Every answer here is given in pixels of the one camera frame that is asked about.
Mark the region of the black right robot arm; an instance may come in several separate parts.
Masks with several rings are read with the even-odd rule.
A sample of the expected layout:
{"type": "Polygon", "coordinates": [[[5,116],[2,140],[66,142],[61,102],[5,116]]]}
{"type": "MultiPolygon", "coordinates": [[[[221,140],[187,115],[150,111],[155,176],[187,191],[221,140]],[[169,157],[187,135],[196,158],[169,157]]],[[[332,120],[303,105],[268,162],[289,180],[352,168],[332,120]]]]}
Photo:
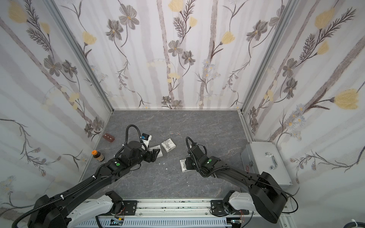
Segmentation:
{"type": "Polygon", "coordinates": [[[248,173],[230,166],[220,158],[208,157],[207,150],[196,142],[186,141],[189,157],[187,169],[196,170],[202,177],[216,177],[244,189],[252,198],[254,211],[271,223],[277,223],[288,201],[286,193],[266,172],[248,173]]]}

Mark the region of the white jewelry box lid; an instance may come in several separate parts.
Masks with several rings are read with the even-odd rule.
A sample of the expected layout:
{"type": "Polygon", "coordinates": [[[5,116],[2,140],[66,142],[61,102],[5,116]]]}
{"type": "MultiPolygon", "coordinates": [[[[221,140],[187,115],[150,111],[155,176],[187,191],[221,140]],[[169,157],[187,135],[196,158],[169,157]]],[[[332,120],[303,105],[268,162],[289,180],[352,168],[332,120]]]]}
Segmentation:
{"type": "Polygon", "coordinates": [[[183,159],[183,160],[180,160],[180,166],[181,166],[181,169],[182,169],[182,173],[185,173],[185,172],[188,172],[189,170],[187,169],[187,166],[186,166],[186,159],[183,159]]]}

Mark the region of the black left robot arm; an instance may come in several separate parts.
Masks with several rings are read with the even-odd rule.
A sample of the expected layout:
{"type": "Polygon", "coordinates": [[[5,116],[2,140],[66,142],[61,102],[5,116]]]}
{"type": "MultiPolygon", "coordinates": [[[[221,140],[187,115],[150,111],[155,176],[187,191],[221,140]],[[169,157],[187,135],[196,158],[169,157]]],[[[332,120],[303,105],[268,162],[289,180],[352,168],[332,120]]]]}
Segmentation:
{"type": "Polygon", "coordinates": [[[84,181],[53,197],[44,195],[39,198],[34,208],[15,219],[11,226],[16,228],[23,219],[29,217],[29,228],[66,228],[71,224],[71,212],[77,206],[128,174],[134,166],[143,161],[156,161],[159,153],[159,149],[149,151],[144,143],[131,141],[123,145],[112,159],[100,165],[84,181]]]}

